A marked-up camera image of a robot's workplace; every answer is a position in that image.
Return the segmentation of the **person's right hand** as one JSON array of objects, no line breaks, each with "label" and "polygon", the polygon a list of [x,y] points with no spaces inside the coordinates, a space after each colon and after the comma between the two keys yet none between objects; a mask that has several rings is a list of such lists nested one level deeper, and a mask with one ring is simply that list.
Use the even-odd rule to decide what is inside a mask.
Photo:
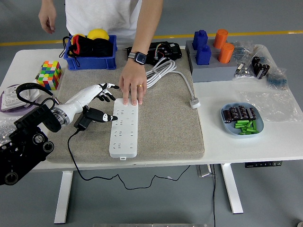
[{"label": "person's right hand", "polygon": [[41,9],[38,18],[42,29],[48,34],[53,34],[55,32],[55,20],[56,20],[56,10],[55,9]]}]

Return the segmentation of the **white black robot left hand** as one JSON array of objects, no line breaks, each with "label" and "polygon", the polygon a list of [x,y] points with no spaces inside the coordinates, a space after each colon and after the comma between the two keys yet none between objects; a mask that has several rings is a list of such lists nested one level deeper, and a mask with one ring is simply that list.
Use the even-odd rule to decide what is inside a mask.
[{"label": "white black robot left hand", "polygon": [[110,88],[119,89],[119,86],[111,83],[92,85],[79,91],[65,104],[58,105],[57,107],[63,112],[64,124],[70,124],[75,114],[81,113],[83,107],[95,98],[106,102],[110,102],[110,99],[115,101],[115,97],[108,91]]}]

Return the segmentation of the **person's left hand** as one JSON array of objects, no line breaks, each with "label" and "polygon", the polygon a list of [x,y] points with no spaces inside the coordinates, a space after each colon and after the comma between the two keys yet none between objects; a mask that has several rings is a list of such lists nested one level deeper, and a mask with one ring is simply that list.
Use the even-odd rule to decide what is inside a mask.
[{"label": "person's left hand", "polygon": [[129,95],[131,95],[132,105],[141,105],[147,91],[147,78],[144,65],[140,65],[129,58],[120,75],[119,87],[123,93],[124,105],[128,105]]}]

